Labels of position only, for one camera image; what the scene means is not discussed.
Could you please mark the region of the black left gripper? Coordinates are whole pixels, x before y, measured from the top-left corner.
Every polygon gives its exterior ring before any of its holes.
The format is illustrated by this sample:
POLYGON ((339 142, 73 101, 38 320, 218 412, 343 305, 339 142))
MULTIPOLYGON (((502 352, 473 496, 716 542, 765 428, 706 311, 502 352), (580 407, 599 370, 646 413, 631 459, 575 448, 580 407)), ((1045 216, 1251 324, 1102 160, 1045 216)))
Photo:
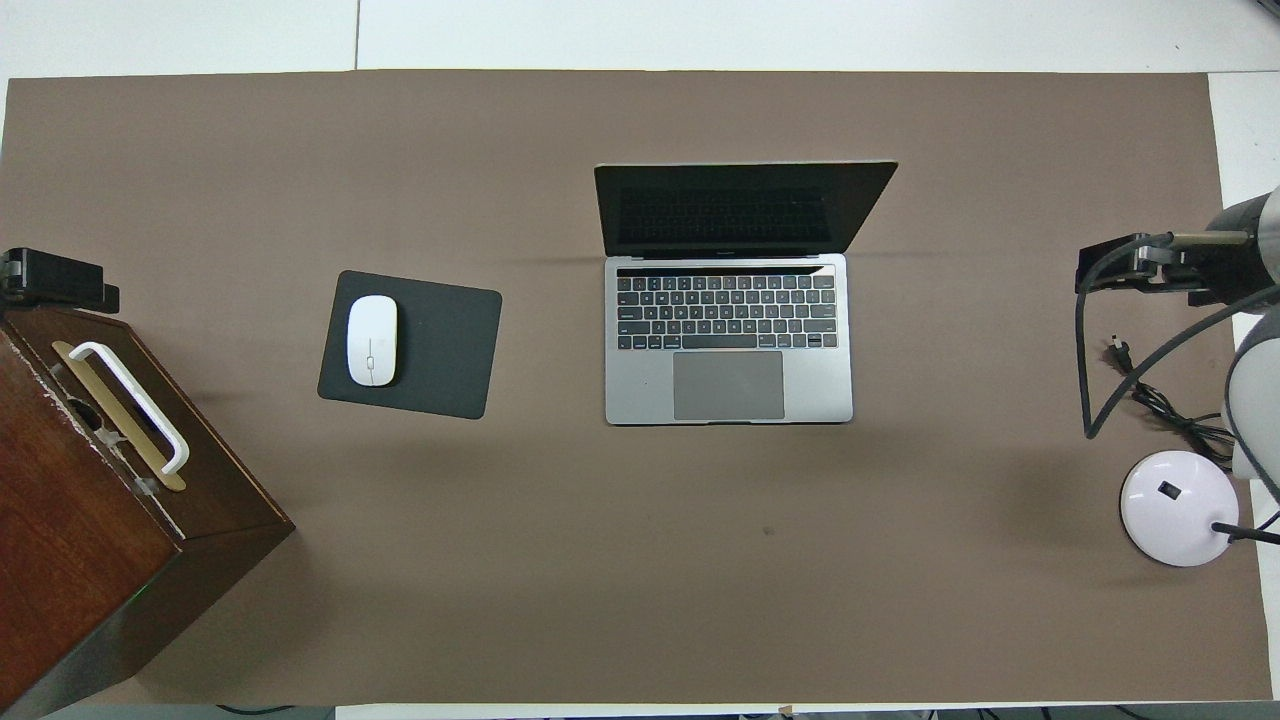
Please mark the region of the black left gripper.
POLYGON ((1 255, 1 299, 24 295, 46 301, 100 301, 99 313, 120 311, 120 291, 106 287, 100 265, 33 249, 1 255))

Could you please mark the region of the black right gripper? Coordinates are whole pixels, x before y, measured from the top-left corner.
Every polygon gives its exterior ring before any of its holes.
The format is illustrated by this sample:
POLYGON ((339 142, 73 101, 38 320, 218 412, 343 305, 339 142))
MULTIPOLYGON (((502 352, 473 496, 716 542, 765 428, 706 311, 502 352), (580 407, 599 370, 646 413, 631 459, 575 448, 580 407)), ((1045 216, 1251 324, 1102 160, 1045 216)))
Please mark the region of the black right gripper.
MULTIPOLYGON (((1151 261, 1140 256, 1149 233, 1125 234, 1080 249, 1076 255, 1075 292, 1133 287, 1151 281, 1151 261)), ((1271 290, 1276 277, 1254 245, 1152 249, 1160 266, 1157 292, 1188 293, 1189 305, 1230 305, 1271 290)))

